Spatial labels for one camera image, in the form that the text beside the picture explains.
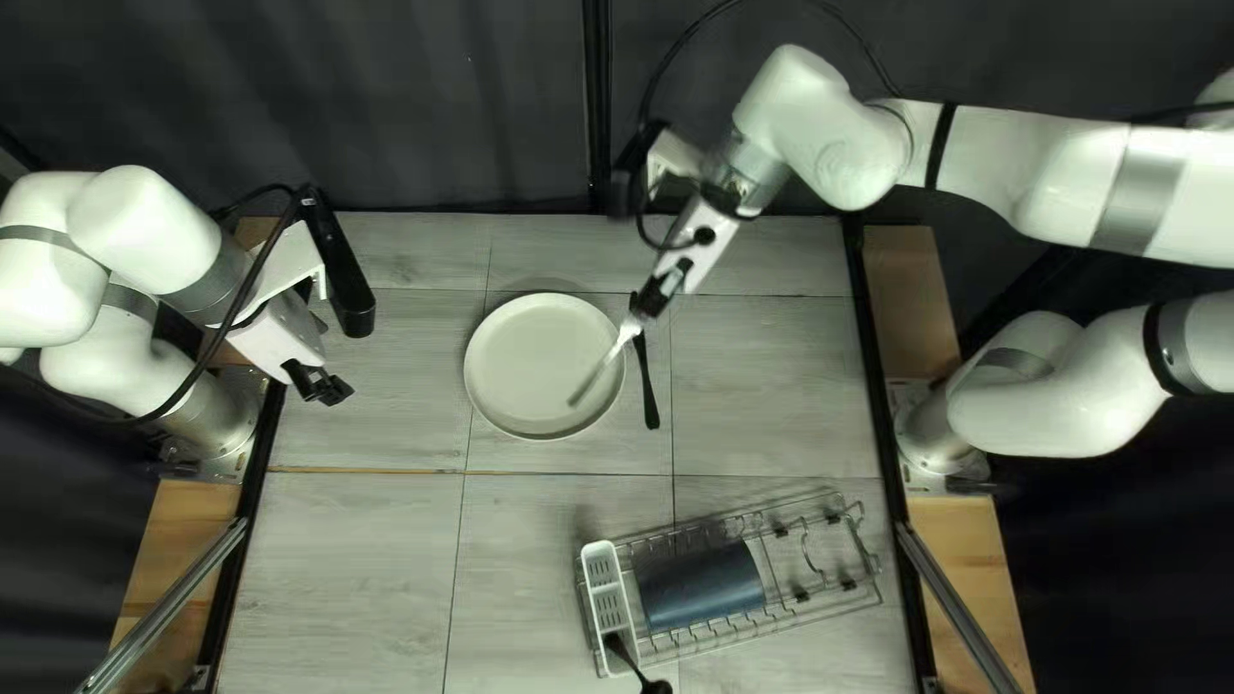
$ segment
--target black pole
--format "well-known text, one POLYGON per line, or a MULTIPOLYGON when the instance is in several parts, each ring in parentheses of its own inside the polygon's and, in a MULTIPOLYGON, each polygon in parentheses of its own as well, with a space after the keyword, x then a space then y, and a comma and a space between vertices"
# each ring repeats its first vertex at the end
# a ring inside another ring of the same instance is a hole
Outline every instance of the black pole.
POLYGON ((586 78, 587 196, 592 214, 605 212, 612 170, 612 2, 582 0, 586 78))
MULTIPOLYGON (((856 332, 861 342, 861 361, 865 366, 865 385, 870 398, 870 419, 874 422, 874 441, 879 451, 879 470, 882 473, 882 490, 887 501, 891 525, 908 521, 908 501, 900 483, 900 453, 887 401, 887 384, 879 357, 879 335, 874 327, 870 306, 870 288, 866 284, 865 262, 861 246, 865 241, 865 221, 860 214, 842 217, 844 225, 844 256, 848 259, 849 283, 853 285, 853 309, 856 314, 856 332)), ((929 642, 929 625, 926 624, 926 603, 922 599, 921 579, 912 561, 898 542, 896 571, 900 578, 900 595, 903 599, 905 625, 908 630, 908 648, 917 673, 917 692, 928 694, 927 682, 937 677, 934 651, 929 642)))
POLYGON ((236 608, 236 595, 239 593, 239 579, 244 571, 244 558, 248 556, 248 542, 253 537, 253 524, 257 508, 262 500, 262 485, 265 482, 265 469, 270 464, 270 452, 274 449, 274 436, 279 429, 279 416, 286 399, 288 387, 270 380, 265 390, 265 403, 257 416, 257 441, 244 470, 244 485, 241 489, 236 516, 248 519, 248 532, 236 551, 218 568, 218 583, 206 617, 206 632, 201 637, 201 650, 197 652, 197 667, 207 667, 204 692, 213 692, 218 680, 218 661, 227 643, 227 630, 231 627, 232 612, 236 608))

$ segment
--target white plate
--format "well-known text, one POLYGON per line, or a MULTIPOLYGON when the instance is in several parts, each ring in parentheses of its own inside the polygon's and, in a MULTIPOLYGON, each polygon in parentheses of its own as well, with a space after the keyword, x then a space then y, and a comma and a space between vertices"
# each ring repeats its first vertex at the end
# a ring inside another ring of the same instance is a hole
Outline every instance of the white plate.
POLYGON ((506 433, 564 438, 598 421, 621 394, 624 352, 578 408, 566 404, 613 340, 617 326, 582 299, 528 294, 489 314, 471 335, 463 382, 475 409, 506 433))

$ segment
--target black cable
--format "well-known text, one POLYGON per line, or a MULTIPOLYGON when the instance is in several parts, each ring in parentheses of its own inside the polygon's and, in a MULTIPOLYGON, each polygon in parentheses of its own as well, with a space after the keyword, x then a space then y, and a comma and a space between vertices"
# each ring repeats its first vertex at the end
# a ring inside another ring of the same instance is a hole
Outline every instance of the black cable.
POLYGON ((1196 114, 1212 114, 1215 111, 1229 110, 1234 110, 1234 101, 1213 101, 1211 104, 1191 104, 1188 106, 1174 106, 1171 109, 1161 109, 1160 111, 1138 114, 1128 119, 1128 121, 1133 123, 1148 125, 1172 121, 1175 119, 1193 116, 1196 114))
MULTIPOLYGON (((655 65, 655 70, 652 73, 652 77, 647 80, 647 86, 643 89, 643 99, 639 101, 638 105, 639 130, 642 130, 648 125, 648 122, 650 122, 652 100, 655 98, 655 90, 656 88, 659 88, 660 80, 664 78, 664 74, 669 70, 669 67, 673 64, 673 61, 677 57, 677 53, 680 53, 681 49, 685 48, 686 43, 689 43, 690 40, 694 38, 694 36, 698 33, 698 31, 702 30, 703 26, 707 25, 707 22, 714 20, 716 17, 719 17, 724 12, 732 10, 733 7, 737 7, 738 5, 745 1, 747 0, 722 0, 721 2, 712 5, 711 9, 703 12, 697 20, 691 22, 690 26, 687 26, 685 31, 682 31, 681 35, 677 36, 677 40, 673 42, 673 46, 669 47, 669 51, 664 54, 663 58, 660 58, 660 63, 655 65)), ((856 27, 849 23, 849 21, 840 12, 839 7, 832 5, 830 2, 827 2, 826 0, 803 0, 803 1, 822 10, 829 17, 835 20, 842 27, 844 27, 844 31, 848 32, 848 35, 854 41, 856 41, 858 46, 861 47, 861 52, 865 54, 865 58, 870 63, 870 67, 874 69, 875 74, 879 75, 879 80, 882 82, 882 86, 887 90, 888 95, 900 96, 900 88, 896 86, 896 83, 892 82, 891 75, 887 74, 886 68, 882 67, 882 63, 879 62, 877 56, 874 54, 874 47, 870 46, 870 43, 865 40, 864 36, 861 36, 861 32, 859 32, 856 27)), ((640 173, 645 175, 647 173, 645 163, 643 164, 640 173)), ((668 237, 665 237, 663 242, 656 243, 647 233, 647 226, 643 219, 645 205, 636 205, 636 210, 637 211, 634 212, 634 227, 638 230, 638 236, 639 238, 643 240, 643 243, 649 246, 655 252, 663 253, 665 251, 682 251, 685 248, 690 248, 691 246, 698 245, 697 241, 690 240, 674 246, 669 245, 668 237)))
POLYGON ((650 235, 647 233, 647 227, 643 226, 643 210, 639 210, 638 214, 634 215, 634 228, 638 230, 638 237, 643 240, 643 243, 647 243, 648 246, 650 246, 652 248, 654 248, 660 253, 665 251, 684 251, 686 248, 697 246, 700 243, 698 241, 691 238, 690 241, 684 241, 674 246, 669 243, 668 236, 664 237, 664 241, 656 242, 654 238, 650 237, 650 235))
POLYGON ((296 217, 296 214, 300 210, 300 199, 308 195, 307 185, 302 186, 300 190, 292 190, 290 186, 286 185, 281 185, 281 188, 279 188, 280 185, 281 184, 275 184, 269 189, 270 190, 286 189, 286 191, 291 195, 291 200, 288 203, 288 206, 283 210, 283 215, 279 217, 279 221, 275 225, 274 231, 270 233, 270 237, 265 240, 265 245, 262 246, 262 249, 257 253, 257 257, 253 258, 253 264, 252 267, 249 267, 248 274, 246 274, 244 279, 241 282, 239 289, 236 293, 236 298, 232 299, 231 306, 227 307, 227 314, 223 315, 222 322, 220 324, 218 328, 215 330, 215 333, 211 336, 206 348, 197 354, 197 359, 193 364, 193 369, 189 370, 188 375, 184 377, 184 380, 180 383, 180 385, 172 393, 170 396, 168 396, 167 400, 163 401, 162 405, 154 408, 153 410, 146 412, 139 417, 127 417, 127 416, 115 417, 100 414, 96 409, 77 400, 70 395, 56 390, 44 382, 36 379, 30 379, 30 380, 42 384, 44 390, 56 394, 60 399, 60 401, 68 404, 79 415, 91 421, 117 425, 117 426, 139 426, 143 424, 152 422, 162 417, 167 412, 169 412, 172 408, 179 404, 180 400, 189 393, 189 390, 193 389, 193 385, 197 382, 197 378, 200 378, 201 374, 205 373, 206 368, 209 367, 210 359, 212 359, 215 353, 218 352, 218 348, 222 347, 222 343, 227 337, 227 332, 232 328, 232 324, 236 322, 236 316, 238 316, 241 310, 243 310, 244 307, 248 293, 253 289, 253 285, 257 284, 257 278, 258 275, 260 275, 262 268, 265 265, 267 258, 269 258, 270 252, 274 249, 275 243, 279 241, 279 237, 283 236, 283 231, 296 217))
POLYGON ((938 111, 938 120, 934 122, 934 140, 930 141, 929 157, 926 159, 926 190, 938 190, 938 172, 943 168, 943 152, 946 151, 946 140, 951 136, 955 109, 955 101, 948 101, 938 111))
POLYGON ((234 214, 236 210, 239 210, 241 207, 243 207, 244 205, 248 205, 253 200, 257 200, 258 198, 265 195, 267 193, 273 193, 275 190, 280 190, 283 193, 286 193, 288 195, 295 195, 296 194, 296 191, 292 190, 291 186, 288 185, 288 184, 285 184, 285 183, 270 183, 270 184, 263 185, 260 188, 255 188, 253 190, 249 190, 248 193, 244 194, 243 198, 241 198, 239 200, 236 200, 231 205, 227 205, 227 206, 223 206, 223 207, 218 207, 216 210, 211 210, 210 211, 210 216, 215 221, 227 219, 227 216, 234 214))
MULTIPOLYGON (((745 1, 747 0, 722 0, 721 2, 712 5, 710 10, 703 12, 702 16, 700 16, 690 26, 687 26, 686 30, 682 31, 681 35, 677 37, 677 40, 673 42, 673 46, 669 48, 669 52, 665 53, 663 58, 660 58, 660 63, 655 67, 655 72, 652 73, 652 78, 648 79, 647 86, 643 89, 643 99, 642 101, 639 101, 638 105, 639 127, 643 127, 643 125, 645 125, 650 120, 652 99, 655 96, 655 89, 660 85, 660 79, 664 78, 664 73, 668 72, 669 65, 673 64, 673 59, 677 57, 677 53, 680 53, 681 49, 685 48, 686 43, 691 38, 694 38, 694 36, 698 33, 698 30, 701 30, 707 22, 714 20, 716 17, 723 15, 724 12, 732 10, 733 7, 737 7, 738 5, 745 1)), ((869 61, 870 67, 874 69, 875 74, 879 75, 879 80, 882 82, 882 86, 887 90, 887 94, 890 96, 900 96, 900 89, 896 86, 896 83, 892 82, 891 75, 887 74, 886 68, 882 67, 882 63, 874 54, 874 47, 870 46, 870 43, 865 40, 864 36, 861 36, 861 32, 859 32, 856 27, 849 23, 848 19, 844 17, 844 14, 840 12, 839 7, 824 0, 803 0, 803 1, 822 10, 833 20, 835 20, 842 27, 844 27, 844 31, 848 32, 848 35, 854 41, 856 41, 858 46, 861 47, 861 52, 865 54, 865 58, 866 61, 869 61)))

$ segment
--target black spoon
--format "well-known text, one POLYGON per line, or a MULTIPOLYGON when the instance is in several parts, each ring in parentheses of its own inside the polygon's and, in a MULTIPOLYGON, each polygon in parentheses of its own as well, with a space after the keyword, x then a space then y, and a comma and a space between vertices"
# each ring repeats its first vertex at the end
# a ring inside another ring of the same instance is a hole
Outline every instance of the black spoon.
POLYGON ((629 651, 626 650, 626 643, 621 640, 621 636, 617 636, 616 633, 605 636, 605 647, 613 653, 617 653, 617 657, 626 661, 629 669, 634 671, 634 674, 638 675, 638 680, 643 683, 643 688, 639 689, 639 694, 673 694, 673 685, 666 680, 656 679, 655 682, 650 682, 643 677, 643 673, 639 672, 637 666, 634 666, 634 658, 629 657, 629 651))
MULTIPOLYGON (((631 291, 629 303, 632 307, 637 296, 637 291, 631 291)), ((647 335, 638 333, 634 336, 633 342, 634 352, 638 354, 638 368, 643 374, 643 421, 647 422, 647 429, 660 429, 660 409, 655 405, 655 391, 652 390, 652 372, 647 367, 647 335)))

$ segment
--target plate rim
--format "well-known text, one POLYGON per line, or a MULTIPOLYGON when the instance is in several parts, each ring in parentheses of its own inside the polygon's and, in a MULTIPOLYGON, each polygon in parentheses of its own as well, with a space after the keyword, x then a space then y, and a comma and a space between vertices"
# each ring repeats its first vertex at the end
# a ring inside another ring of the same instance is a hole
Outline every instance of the plate rim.
POLYGON ((626 363, 626 351, 622 349, 621 354, 618 354, 616 359, 616 362, 619 362, 618 366, 621 369, 617 378, 617 387, 613 389, 612 395, 603 403, 603 405, 596 410, 596 414, 584 420, 582 424, 564 430, 560 433, 532 436, 526 432, 512 431, 511 429, 501 426, 500 424, 492 421, 492 417, 490 417, 489 414, 485 411, 485 409, 480 406, 479 398, 476 398, 475 390, 471 385, 471 380, 468 375, 469 374, 468 366, 473 362, 473 357, 475 354, 476 336, 479 336, 481 331, 484 331, 486 325, 495 326, 499 322, 501 322, 501 320, 506 316, 506 314, 513 314, 520 310, 529 309, 532 307, 531 306, 532 304, 544 305, 547 300, 552 300, 553 303, 560 303, 564 300, 565 304, 578 306, 580 310, 589 310, 595 314, 598 314, 600 317, 603 319, 605 325, 608 327, 611 337, 616 340, 618 335, 617 326, 613 324, 612 319, 610 319, 607 314, 600 310, 598 306, 587 301, 586 299, 581 299, 573 294, 565 294, 561 291, 531 291, 506 301, 505 304, 497 306, 496 309, 490 311, 486 316, 484 316, 484 319, 475 327, 475 330, 471 331, 471 336, 468 338, 466 349, 463 353, 463 388, 464 390, 466 390, 468 400, 471 401, 471 408, 476 412, 479 412, 481 417, 484 417, 484 421, 489 422, 497 431, 501 431, 502 433, 513 436, 515 438, 522 441, 534 441, 534 442, 561 441, 565 438, 570 438, 571 436, 578 436, 584 431, 587 431, 589 429, 595 426, 596 422, 602 420, 605 415, 608 414, 610 410, 613 409, 613 405, 617 404, 617 400, 621 398, 621 394, 624 390, 626 385, 626 369, 628 364, 626 363))

